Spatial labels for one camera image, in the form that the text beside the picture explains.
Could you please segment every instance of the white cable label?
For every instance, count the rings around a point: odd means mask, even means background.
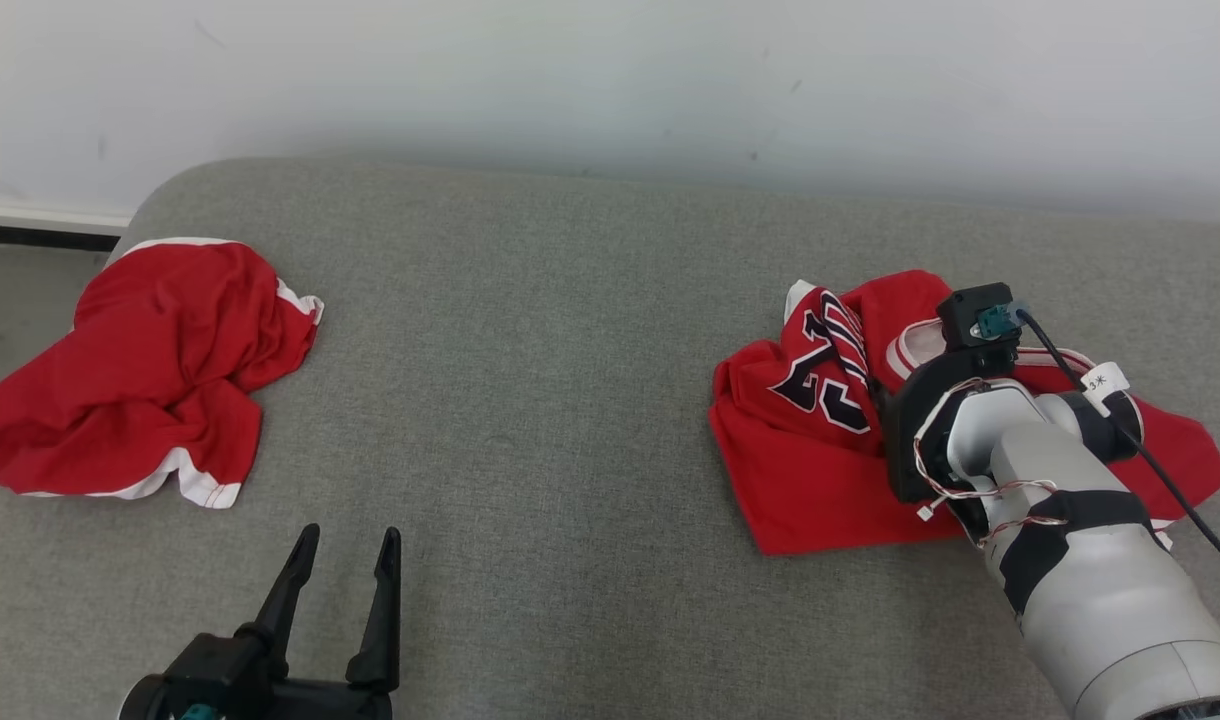
[[[1130,389],[1126,373],[1122,373],[1115,362],[1096,365],[1088,373],[1081,375],[1081,384],[1086,388],[1082,395],[1086,395],[1086,400],[1089,400],[1104,419],[1111,414],[1103,404],[1104,398],[1114,392]]]

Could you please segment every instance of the black tape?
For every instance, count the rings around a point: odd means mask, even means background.
[[[1036,503],[1028,515],[1058,517],[1068,524],[1024,525],[1002,558],[999,570],[1006,578],[1006,598],[1020,615],[1036,585],[1068,554],[1068,533],[1125,524],[1142,525],[1149,533],[1153,528],[1144,502],[1132,492],[1116,489],[1058,491]]]

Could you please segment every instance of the red cloth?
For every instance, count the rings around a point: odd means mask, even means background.
[[[293,372],[323,305],[254,250],[149,240],[81,293],[74,328],[0,384],[0,484],[35,495],[182,495],[231,506],[262,410],[246,397]]]
[[[780,343],[753,342],[719,365],[709,421],[734,497],[766,555],[961,533],[949,513],[922,524],[916,506],[894,500],[869,393],[878,384],[898,391],[916,365],[943,351],[935,306],[950,292],[924,270],[888,275],[841,299],[797,283]],[[1076,351],[1061,354],[1081,372],[1094,365]],[[1013,377],[1035,395],[1072,389],[1049,354],[1032,348],[1020,351]],[[1144,445],[1190,500],[1218,491],[1220,456],[1205,428],[1135,401]],[[1110,469],[1154,519],[1182,516],[1141,456]]]

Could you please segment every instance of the black strip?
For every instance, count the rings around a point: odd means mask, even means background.
[[[1030,516],[1058,517],[1066,525],[1024,525],[1002,558],[999,570],[1006,578],[1006,599],[1022,615],[1036,585],[1068,554],[1068,533],[1102,528],[1105,525],[1138,524],[1149,530],[1144,502],[1132,492],[1118,489],[1058,491],[1036,503]]]
[[[121,238],[109,234],[0,227],[0,245],[66,247],[70,250],[110,253],[117,240]]]

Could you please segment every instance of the robotic arm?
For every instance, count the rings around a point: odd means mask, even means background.
[[[925,519],[947,503],[961,521],[1075,720],[1220,718],[1220,628],[1105,466],[1136,453],[1127,386],[1113,364],[1086,395],[1004,378],[1021,333],[1011,306],[1003,283],[939,305],[944,354],[883,406],[891,489],[930,502]]]

